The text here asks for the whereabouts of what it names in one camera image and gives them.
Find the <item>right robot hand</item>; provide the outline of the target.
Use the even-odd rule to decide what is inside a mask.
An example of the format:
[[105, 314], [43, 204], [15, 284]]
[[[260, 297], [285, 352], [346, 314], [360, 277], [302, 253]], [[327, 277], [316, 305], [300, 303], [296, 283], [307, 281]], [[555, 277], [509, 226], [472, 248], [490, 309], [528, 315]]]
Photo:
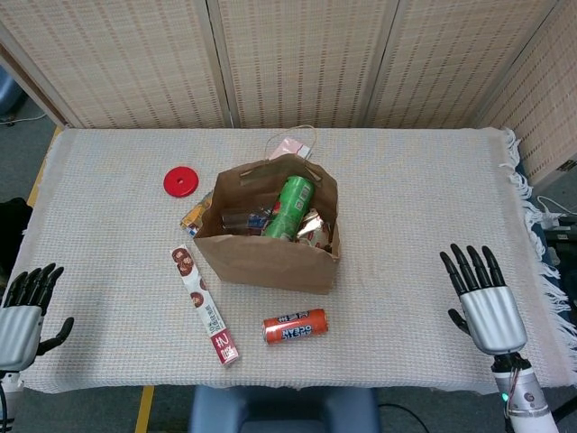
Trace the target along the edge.
[[452, 252], [441, 252], [440, 258], [462, 307], [448, 311], [453, 323], [486, 355], [520, 351], [527, 344], [527, 331], [491, 249], [450, 248]]

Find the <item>gold red snack bag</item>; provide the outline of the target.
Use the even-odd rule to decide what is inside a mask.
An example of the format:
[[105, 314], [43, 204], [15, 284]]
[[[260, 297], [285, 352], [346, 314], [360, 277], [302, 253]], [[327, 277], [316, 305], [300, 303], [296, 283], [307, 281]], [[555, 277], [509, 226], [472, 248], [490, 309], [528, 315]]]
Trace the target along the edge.
[[331, 249], [330, 235], [330, 225], [316, 209], [312, 208], [303, 218], [295, 242], [329, 251]]

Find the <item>green chips can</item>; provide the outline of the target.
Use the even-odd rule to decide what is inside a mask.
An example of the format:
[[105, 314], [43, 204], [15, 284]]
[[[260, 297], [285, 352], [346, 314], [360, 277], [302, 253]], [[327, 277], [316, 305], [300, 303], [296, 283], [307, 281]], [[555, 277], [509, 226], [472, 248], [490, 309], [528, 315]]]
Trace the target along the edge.
[[292, 242], [309, 210], [314, 192], [315, 186], [310, 180], [299, 176], [288, 177], [262, 235]]

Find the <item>transparent plastic bottle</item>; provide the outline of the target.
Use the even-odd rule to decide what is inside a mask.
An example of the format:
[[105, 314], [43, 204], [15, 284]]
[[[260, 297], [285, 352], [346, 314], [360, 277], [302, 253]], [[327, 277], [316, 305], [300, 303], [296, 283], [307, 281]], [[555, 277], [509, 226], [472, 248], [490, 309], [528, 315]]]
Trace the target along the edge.
[[229, 209], [222, 214], [222, 225], [229, 235], [261, 235], [269, 219], [268, 210]]

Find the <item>long baking paper box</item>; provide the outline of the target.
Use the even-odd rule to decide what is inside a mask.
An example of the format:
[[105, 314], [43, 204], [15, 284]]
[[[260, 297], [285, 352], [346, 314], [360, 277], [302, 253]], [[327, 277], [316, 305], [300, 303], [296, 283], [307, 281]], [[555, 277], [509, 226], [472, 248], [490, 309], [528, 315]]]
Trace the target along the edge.
[[171, 251], [171, 257], [197, 314], [205, 326], [220, 364], [228, 365], [235, 362], [240, 354], [234, 339], [197, 268], [191, 252], [185, 245], [180, 245]]

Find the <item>orange soda can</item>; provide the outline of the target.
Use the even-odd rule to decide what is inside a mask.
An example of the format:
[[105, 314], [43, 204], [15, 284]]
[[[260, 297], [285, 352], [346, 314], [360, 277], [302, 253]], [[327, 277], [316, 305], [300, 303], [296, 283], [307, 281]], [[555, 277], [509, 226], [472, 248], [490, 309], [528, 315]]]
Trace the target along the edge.
[[322, 335], [328, 331], [323, 309], [310, 309], [262, 322], [262, 336], [267, 344], [276, 344], [306, 336]]

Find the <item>yellow snack packet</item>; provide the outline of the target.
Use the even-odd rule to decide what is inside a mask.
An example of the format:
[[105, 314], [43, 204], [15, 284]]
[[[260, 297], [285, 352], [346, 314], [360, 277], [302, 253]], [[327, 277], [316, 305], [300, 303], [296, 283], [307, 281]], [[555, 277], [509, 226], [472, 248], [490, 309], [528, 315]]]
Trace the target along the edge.
[[190, 211], [183, 216], [180, 221], [180, 226], [189, 235], [194, 237], [199, 229], [202, 227], [202, 217], [204, 213], [211, 207], [213, 192], [209, 191]]

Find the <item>brown paper bag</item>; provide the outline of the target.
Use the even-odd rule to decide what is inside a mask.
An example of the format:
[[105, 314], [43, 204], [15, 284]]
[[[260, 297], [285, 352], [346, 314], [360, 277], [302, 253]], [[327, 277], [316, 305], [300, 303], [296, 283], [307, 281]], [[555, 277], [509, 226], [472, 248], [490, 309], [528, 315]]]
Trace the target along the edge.
[[[259, 205], [274, 208], [290, 176], [310, 180], [315, 192], [309, 210], [316, 209], [330, 225], [331, 249], [319, 249], [261, 235], [229, 235], [222, 214], [229, 209]], [[198, 250], [222, 281], [326, 294], [334, 284], [340, 259], [336, 180], [321, 166], [296, 155], [256, 161], [218, 174], [211, 207], [194, 237]]]

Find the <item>white power strip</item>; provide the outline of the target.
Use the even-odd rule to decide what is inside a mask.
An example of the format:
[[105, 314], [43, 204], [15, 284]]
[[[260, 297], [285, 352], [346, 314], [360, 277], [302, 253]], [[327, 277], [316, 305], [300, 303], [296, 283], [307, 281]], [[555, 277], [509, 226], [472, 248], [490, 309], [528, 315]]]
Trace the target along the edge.
[[546, 212], [543, 214], [540, 226], [549, 231], [577, 230], [577, 216]]

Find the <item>yellow floor tape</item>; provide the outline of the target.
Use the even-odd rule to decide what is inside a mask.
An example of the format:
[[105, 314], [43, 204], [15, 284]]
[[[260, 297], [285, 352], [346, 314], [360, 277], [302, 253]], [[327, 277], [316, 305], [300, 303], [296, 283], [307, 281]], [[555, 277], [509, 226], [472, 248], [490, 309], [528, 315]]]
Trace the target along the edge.
[[34, 207], [36, 204], [38, 194], [39, 194], [39, 188], [40, 188], [41, 180], [43, 177], [43, 172], [44, 172], [44, 169], [46, 166], [46, 162], [47, 162], [51, 147], [55, 143], [55, 141], [57, 140], [57, 138], [59, 137], [59, 135], [61, 133], [62, 133], [62, 129], [59, 126], [57, 126], [54, 130], [53, 136], [51, 137], [50, 144], [48, 146], [48, 150], [46, 151], [46, 153], [44, 155], [44, 158], [42, 160], [41, 167], [37, 173], [36, 179], [32, 185], [30, 195], [27, 198], [27, 205], [30, 207]]
[[134, 433], [147, 433], [153, 403], [154, 387], [144, 386], [140, 399], [140, 406], [137, 414]]

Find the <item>white woven tablecloth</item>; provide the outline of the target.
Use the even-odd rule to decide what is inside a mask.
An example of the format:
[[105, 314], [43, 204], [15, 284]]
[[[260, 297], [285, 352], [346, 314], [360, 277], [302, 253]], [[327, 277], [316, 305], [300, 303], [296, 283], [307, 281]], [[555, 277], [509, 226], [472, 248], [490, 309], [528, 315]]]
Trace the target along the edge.
[[[259, 160], [272, 131], [64, 131], [50, 150], [14, 266], [64, 269], [42, 333], [75, 325], [25, 371], [39, 392], [206, 384], [422, 386], [492, 393], [491, 360], [448, 317], [459, 301], [439, 254], [487, 245], [527, 328], [525, 356], [545, 387], [577, 385], [577, 337], [563, 294], [545, 279], [510, 180], [509, 133], [321, 129], [313, 162], [338, 184], [341, 258], [325, 295], [220, 281], [199, 270], [239, 349], [219, 363], [171, 258], [195, 198], [170, 197], [168, 170], [217, 175]], [[262, 322], [323, 309], [328, 331], [267, 344]]]

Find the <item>red plastic disc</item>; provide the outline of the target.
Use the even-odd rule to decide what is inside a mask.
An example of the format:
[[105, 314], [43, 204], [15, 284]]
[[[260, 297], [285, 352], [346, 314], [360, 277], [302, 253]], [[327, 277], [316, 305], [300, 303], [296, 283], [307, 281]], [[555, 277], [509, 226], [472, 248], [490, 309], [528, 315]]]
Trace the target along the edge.
[[185, 166], [169, 170], [163, 180], [165, 191], [175, 198], [184, 198], [195, 192], [199, 184], [197, 173]]

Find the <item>blue grey plastic object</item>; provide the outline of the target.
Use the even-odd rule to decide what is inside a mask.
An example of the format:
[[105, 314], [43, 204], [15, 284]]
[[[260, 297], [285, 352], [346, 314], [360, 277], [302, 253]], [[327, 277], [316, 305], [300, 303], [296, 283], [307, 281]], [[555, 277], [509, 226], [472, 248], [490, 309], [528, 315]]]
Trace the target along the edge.
[[0, 66], [0, 116], [11, 112], [22, 94], [20, 85]]

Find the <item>pink wet wipes pack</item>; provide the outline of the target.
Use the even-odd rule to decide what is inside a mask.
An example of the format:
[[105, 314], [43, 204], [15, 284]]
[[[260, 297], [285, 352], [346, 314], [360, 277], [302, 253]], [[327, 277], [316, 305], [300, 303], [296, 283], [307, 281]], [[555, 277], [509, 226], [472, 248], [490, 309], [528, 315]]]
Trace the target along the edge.
[[300, 158], [307, 159], [310, 156], [311, 148], [302, 142], [286, 137], [284, 138], [275, 151], [271, 154], [270, 159], [276, 159], [286, 154], [295, 154]]

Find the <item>beige folding screen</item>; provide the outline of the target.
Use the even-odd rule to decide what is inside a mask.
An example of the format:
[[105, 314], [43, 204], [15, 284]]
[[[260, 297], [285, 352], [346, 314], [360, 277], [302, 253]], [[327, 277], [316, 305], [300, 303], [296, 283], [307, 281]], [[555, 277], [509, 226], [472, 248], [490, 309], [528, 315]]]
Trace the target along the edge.
[[577, 168], [577, 0], [0, 0], [0, 65], [77, 128], [507, 126]]

